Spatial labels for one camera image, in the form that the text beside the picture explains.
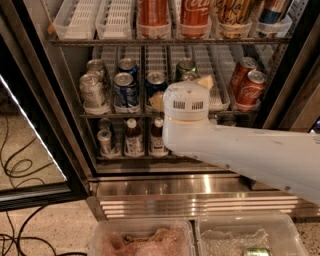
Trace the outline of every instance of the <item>robotic arm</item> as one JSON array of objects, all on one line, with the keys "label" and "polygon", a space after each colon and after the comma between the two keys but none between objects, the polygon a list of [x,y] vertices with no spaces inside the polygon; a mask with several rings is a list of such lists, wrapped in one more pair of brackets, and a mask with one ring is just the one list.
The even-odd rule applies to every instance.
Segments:
[{"label": "robotic arm", "polygon": [[170,85],[163,101],[170,150],[320,205],[319,135],[212,124],[209,90],[195,82]]}]

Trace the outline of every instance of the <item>blue can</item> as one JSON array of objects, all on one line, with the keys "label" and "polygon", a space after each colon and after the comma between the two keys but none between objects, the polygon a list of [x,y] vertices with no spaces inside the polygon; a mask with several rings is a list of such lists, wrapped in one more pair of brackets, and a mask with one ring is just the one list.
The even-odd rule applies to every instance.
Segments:
[{"label": "blue can", "polygon": [[131,108],[139,105],[137,84],[129,73],[118,73],[113,79],[114,105],[120,108]]},{"label": "blue can", "polygon": [[134,59],[123,58],[118,63],[118,72],[129,73],[130,75],[132,75],[136,83],[138,83],[138,71],[139,67]]},{"label": "blue can", "polygon": [[[266,1],[259,22],[271,25],[280,22],[287,15],[292,2],[292,0]],[[266,34],[259,32],[259,36],[266,37]]]},{"label": "blue can", "polygon": [[146,77],[147,103],[158,92],[164,92],[168,87],[166,77],[162,72],[152,71]]}]

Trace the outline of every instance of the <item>electrical cord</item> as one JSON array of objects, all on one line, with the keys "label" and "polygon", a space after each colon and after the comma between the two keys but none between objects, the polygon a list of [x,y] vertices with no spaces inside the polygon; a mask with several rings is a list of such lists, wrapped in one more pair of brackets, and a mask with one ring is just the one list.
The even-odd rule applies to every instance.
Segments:
[{"label": "electrical cord", "polygon": [[[32,139],[29,143],[27,143],[25,146],[23,146],[22,148],[20,148],[18,151],[16,151],[15,153],[13,153],[11,156],[9,156],[9,158],[7,159],[7,161],[4,163],[3,158],[2,158],[2,152],[4,151],[4,147],[5,145],[8,143],[8,139],[9,139],[9,121],[8,118],[5,116],[5,122],[6,122],[6,132],[5,132],[5,138],[4,141],[0,147],[0,164],[3,168],[3,171],[5,173],[6,176],[9,177],[11,186],[16,189],[19,186],[21,186],[22,184],[31,181],[31,180],[38,180],[40,181],[41,184],[45,184],[45,182],[40,179],[40,178],[27,178],[35,173],[38,173],[40,171],[42,171],[43,169],[47,168],[48,166],[52,165],[53,162],[46,164],[40,168],[37,168],[34,171],[29,171],[30,168],[33,165],[33,162],[31,159],[22,159],[19,160],[17,163],[14,164],[14,166],[9,169],[9,164],[10,162],[21,152],[23,152],[24,150],[26,150],[34,141],[36,141],[37,138]],[[21,166],[22,164],[26,164],[27,166],[24,168],[20,168],[20,170],[18,170],[19,166]],[[13,183],[14,179],[18,179],[18,178],[27,178],[24,181],[20,182],[19,184],[15,185]],[[21,248],[21,241],[22,240],[36,240],[36,241],[40,241],[42,243],[45,243],[52,251],[53,256],[68,256],[68,255],[84,255],[86,256],[86,253],[83,252],[68,252],[68,253],[62,253],[62,254],[57,254],[56,250],[54,249],[54,247],[45,239],[39,238],[39,237],[31,237],[31,236],[22,236],[23,230],[25,228],[25,226],[28,224],[28,222],[38,213],[40,212],[42,209],[44,209],[46,206],[42,206],[40,208],[38,208],[34,213],[32,213],[27,220],[24,221],[24,223],[22,224],[19,232],[18,232],[18,236],[16,237],[15,235],[15,229],[14,226],[12,224],[11,218],[8,214],[8,212],[6,212],[6,216],[7,219],[9,221],[10,224],[10,228],[12,230],[12,235],[8,235],[8,234],[1,234],[0,233],[0,243],[1,243],[1,256],[8,256],[8,253],[11,251],[11,249],[13,248],[13,246],[16,247],[17,249],[17,253],[18,256],[33,256],[33,255],[26,255],[22,248]]]},{"label": "electrical cord", "polygon": [[[20,154],[21,152],[23,152],[25,149],[27,149],[33,142],[36,141],[37,138],[34,138],[33,140],[31,140],[29,143],[27,143],[25,146],[23,146],[22,148],[20,148],[18,151],[16,151],[15,153],[13,153],[9,158],[8,160],[4,163],[3,162],[3,159],[2,159],[2,152],[4,150],[4,147],[5,145],[8,143],[8,139],[9,139],[9,122],[8,122],[8,118],[5,117],[5,121],[6,121],[6,134],[5,134],[5,138],[3,140],[3,143],[1,145],[1,148],[0,148],[0,163],[1,163],[1,166],[3,168],[3,171],[4,173],[9,177],[9,180],[10,180],[10,183],[11,183],[11,186],[13,188],[18,188],[19,186],[21,186],[22,184],[28,182],[28,181],[31,181],[31,180],[38,180],[40,181],[40,183],[42,184],[45,184],[45,182],[40,179],[40,178],[29,178],[29,179],[26,179],[24,181],[22,181],[21,183],[19,183],[18,185],[14,185],[13,183],[13,179],[14,178],[26,178],[26,177],[29,177],[35,173],[38,173],[40,171],[42,171],[43,169],[49,167],[50,165],[53,164],[53,162],[49,163],[49,164],[46,164],[40,168],[37,168],[36,170],[34,171],[31,171],[31,172],[28,172],[30,170],[30,168],[32,167],[33,165],[33,162],[31,159],[22,159],[22,160],[19,160],[16,164],[14,164],[14,166],[12,167],[12,169],[9,169],[8,166],[10,164],[10,162],[14,159],[14,157],[16,157],[18,154]],[[20,168],[20,170],[17,170],[19,166],[21,166],[22,164],[25,164],[27,163],[28,165],[25,167],[25,168]]]},{"label": "electrical cord", "polygon": [[[15,245],[16,249],[17,249],[17,253],[18,256],[33,256],[33,255],[27,255],[23,252],[22,248],[21,248],[21,241],[22,240],[36,240],[36,241],[40,241],[42,243],[45,243],[52,251],[53,256],[71,256],[71,255],[81,255],[81,256],[86,256],[86,253],[83,252],[67,252],[67,253],[62,253],[62,254],[57,254],[56,250],[54,249],[54,247],[45,239],[39,238],[39,237],[33,237],[33,236],[22,236],[22,233],[24,231],[24,228],[26,227],[26,225],[28,224],[28,222],[41,210],[43,210],[45,206],[42,206],[40,208],[38,208],[36,211],[34,211],[22,224],[19,232],[18,232],[18,236],[15,237],[15,229],[14,226],[12,224],[12,221],[10,219],[10,216],[8,214],[8,212],[6,212],[8,221],[10,223],[10,227],[12,230],[12,235],[8,235],[8,234],[0,234],[0,241],[2,241],[2,249],[1,249],[1,256],[7,256],[7,254],[9,253],[9,251],[11,250],[12,246]],[[7,241],[10,241],[10,245],[8,246],[7,249],[5,249],[5,244]]]}]

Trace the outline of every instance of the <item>black cable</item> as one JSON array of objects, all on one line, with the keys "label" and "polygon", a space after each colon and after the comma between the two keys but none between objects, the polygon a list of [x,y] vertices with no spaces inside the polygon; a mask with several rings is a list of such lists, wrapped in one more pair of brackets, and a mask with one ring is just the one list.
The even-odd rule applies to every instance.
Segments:
[{"label": "black cable", "polygon": [[[42,239],[42,238],[39,238],[39,237],[32,237],[32,236],[22,236],[22,233],[24,231],[24,228],[26,227],[26,225],[28,224],[28,222],[38,213],[40,212],[42,209],[44,209],[47,205],[45,206],[42,206],[40,208],[38,208],[35,212],[33,212],[22,224],[20,230],[19,230],[19,233],[18,233],[18,237],[15,237],[15,231],[14,231],[14,227],[12,225],[12,221],[10,219],[10,216],[9,214],[7,213],[7,217],[8,217],[8,220],[10,222],[10,226],[11,226],[11,229],[12,229],[12,234],[13,236],[10,236],[10,235],[7,235],[7,234],[0,234],[0,237],[2,237],[2,252],[1,252],[1,256],[5,256],[7,255],[7,253],[10,251],[12,245],[14,244],[17,248],[17,251],[18,251],[18,256],[27,256],[23,251],[22,251],[22,248],[21,248],[21,241],[22,240],[36,240],[36,241],[40,241],[40,242],[43,242],[45,243],[52,251],[53,253],[53,256],[68,256],[68,255],[81,255],[81,256],[87,256],[86,253],[83,253],[83,252],[67,252],[67,253],[62,253],[62,254],[57,254],[54,247],[45,239]],[[6,241],[11,241],[11,244],[9,246],[9,248],[5,251],[5,242]]]},{"label": "black cable", "polygon": [[[11,186],[13,188],[18,188],[19,186],[21,186],[23,183],[26,183],[28,181],[31,181],[31,180],[39,180],[41,184],[45,184],[45,182],[40,179],[40,178],[30,178],[30,179],[26,179],[24,180],[23,182],[19,183],[18,185],[14,185],[13,184],[13,179],[14,178],[26,178],[28,176],[31,176],[35,173],[38,173],[40,172],[41,170],[49,167],[50,165],[53,164],[53,162],[49,163],[49,164],[46,164],[40,168],[37,168],[36,170],[34,171],[31,171],[29,173],[26,173],[33,165],[33,162],[32,160],[30,159],[22,159],[20,161],[18,161],[13,167],[12,169],[10,170],[8,168],[9,166],[9,163],[14,159],[15,156],[17,156],[18,154],[20,154],[22,151],[24,151],[25,149],[27,149],[33,142],[36,141],[37,138],[34,138],[33,140],[31,140],[29,143],[27,143],[25,146],[23,146],[22,148],[20,148],[18,151],[16,151],[15,153],[13,153],[6,161],[6,163],[3,163],[3,159],[2,159],[2,152],[3,152],[3,149],[5,147],[5,145],[7,144],[8,142],[8,139],[9,139],[9,121],[8,121],[8,118],[5,117],[5,121],[6,121],[6,134],[5,134],[5,138],[3,140],[3,143],[1,145],[1,148],[0,148],[0,163],[1,163],[1,166],[4,170],[4,173],[9,177],[9,180],[10,180],[10,183],[11,183]],[[29,163],[29,165],[27,167],[25,167],[24,169],[22,170],[17,170],[17,168],[23,164],[23,163]]]}]

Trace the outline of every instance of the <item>plastic basket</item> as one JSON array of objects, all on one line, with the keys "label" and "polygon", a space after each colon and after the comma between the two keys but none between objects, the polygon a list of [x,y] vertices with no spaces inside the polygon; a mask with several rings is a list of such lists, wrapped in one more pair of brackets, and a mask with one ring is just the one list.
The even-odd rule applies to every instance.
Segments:
[{"label": "plastic basket", "polygon": [[99,38],[132,39],[135,3],[131,0],[102,0],[95,21]]},{"label": "plastic basket", "polygon": [[59,39],[93,39],[101,0],[65,0],[53,22]]}]

